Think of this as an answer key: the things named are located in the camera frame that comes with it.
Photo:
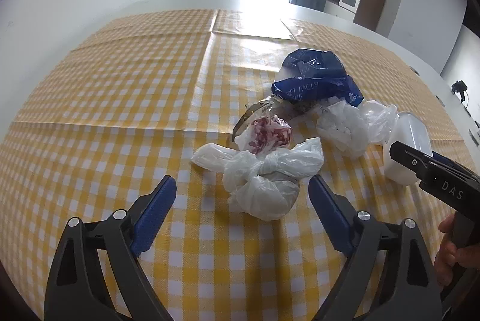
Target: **yellow gingham tablecloth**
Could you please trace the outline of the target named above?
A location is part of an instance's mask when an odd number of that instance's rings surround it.
[[[365,99],[414,112],[435,150],[474,168],[440,103],[376,44],[313,23],[232,11],[117,19],[39,84],[0,146],[0,259],[28,305],[43,314],[68,218],[105,219],[169,174],[177,198],[140,263],[172,317],[311,319],[344,258],[310,204],[308,182],[291,212],[267,223],[229,211],[221,175],[190,163],[201,145],[228,143],[245,105],[269,94],[283,59],[298,47],[333,50]],[[295,143],[316,136],[313,120],[292,125]],[[336,193],[385,222],[413,218],[434,255],[446,205],[385,179],[379,146],[351,160],[322,145],[321,175]],[[112,299],[128,314],[105,252],[100,256]],[[369,287],[363,310],[373,293]]]

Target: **white plastic bag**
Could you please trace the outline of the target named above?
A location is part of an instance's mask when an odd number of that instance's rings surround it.
[[[317,130],[321,137],[353,159],[363,155],[368,146],[367,124],[360,110],[342,100],[331,106],[318,118]]]
[[[375,100],[362,101],[358,106],[368,128],[368,140],[371,144],[385,144],[390,132],[397,124],[397,106],[388,107]]]
[[[206,144],[191,160],[208,170],[225,163],[223,185],[230,193],[229,204],[266,221],[288,213],[300,192],[298,180],[315,175],[323,165],[320,138],[307,139],[291,150],[280,147],[265,160],[249,151],[232,154],[233,149],[225,149]]]
[[[236,154],[238,154],[238,151],[235,149],[209,143],[199,147],[191,161],[211,172],[223,172],[225,164]]]
[[[317,130],[344,155],[355,159],[366,152],[368,144],[386,143],[397,118],[394,105],[386,107],[368,100],[356,108],[342,100],[324,109]]]

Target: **finger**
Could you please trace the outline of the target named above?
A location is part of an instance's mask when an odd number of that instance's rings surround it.
[[[440,286],[448,286],[453,279],[452,269],[443,261],[442,257],[437,254],[433,263],[435,275]]]
[[[440,225],[438,225],[438,230],[440,230],[442,233],[451,232],[453,230],[454,218],[455,218],[455,214],[450,214],[442,222],[440,222]]]
[[[445,253],[445,254],[441,255],[441,258],[442,258],[444,263],[448,264],[451,267],[453,267],[455,265],[455,263],[457,262],[457,259],[451,253]]]
[[[452,255],[455,257],[457,255],[457,247],[455,244],[450,241],[449,235],[444,235],[442,242],[440,243],[440,249],[438,251],[442,255]]]
[[[480,244],[458,249],[455,258],[464,268],[480,270]]]

